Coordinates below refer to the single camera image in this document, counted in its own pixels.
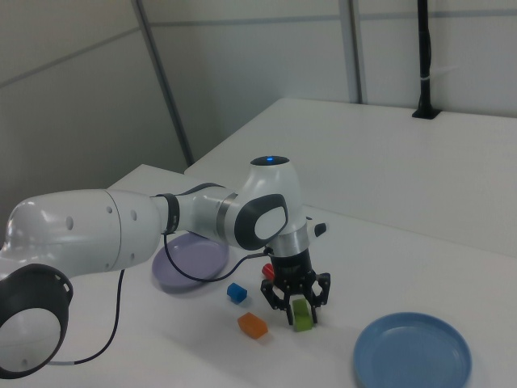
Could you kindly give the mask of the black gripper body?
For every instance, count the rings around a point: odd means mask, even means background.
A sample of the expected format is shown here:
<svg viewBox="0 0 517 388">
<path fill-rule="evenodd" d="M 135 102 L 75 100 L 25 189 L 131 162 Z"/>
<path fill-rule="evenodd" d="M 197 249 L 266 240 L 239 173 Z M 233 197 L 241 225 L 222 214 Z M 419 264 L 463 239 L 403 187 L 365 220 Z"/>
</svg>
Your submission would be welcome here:
<svg viewBox="0 0 517 388">
<path fill-rule="evenodd" d="M 286 257 L 272 255 L 271 264 L 275 274 L 274 285 L 278 289 L 290 295 L 312 293 L 316 274 L 308 249 Z"/>
</svg>

